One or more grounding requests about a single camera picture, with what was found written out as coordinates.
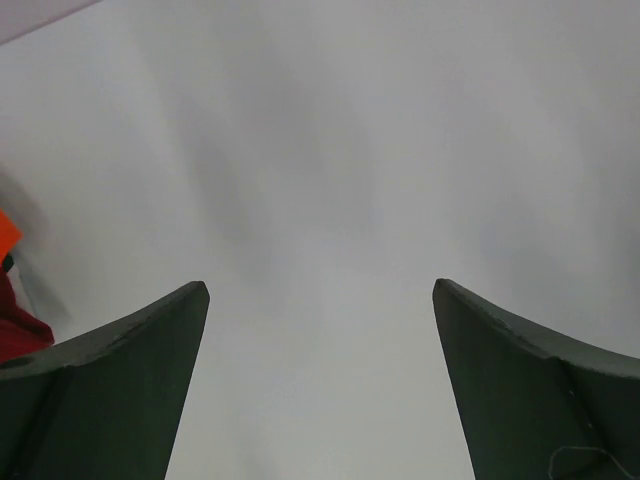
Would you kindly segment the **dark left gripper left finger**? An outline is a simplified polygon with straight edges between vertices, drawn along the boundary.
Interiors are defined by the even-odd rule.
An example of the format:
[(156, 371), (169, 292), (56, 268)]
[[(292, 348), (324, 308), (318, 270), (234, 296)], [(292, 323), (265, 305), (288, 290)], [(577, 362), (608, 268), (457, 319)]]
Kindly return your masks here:
[(1, 365), (4, 479), (163, 479), (209, 306), (192, 281)]

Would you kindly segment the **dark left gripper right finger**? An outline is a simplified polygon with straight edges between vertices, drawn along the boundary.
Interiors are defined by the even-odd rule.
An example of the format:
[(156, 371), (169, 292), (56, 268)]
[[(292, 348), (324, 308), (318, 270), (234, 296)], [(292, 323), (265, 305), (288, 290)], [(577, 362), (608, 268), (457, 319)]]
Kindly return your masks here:
[(636, 479), (639, 361), (449, 279), (433, 304), (477, 479)]

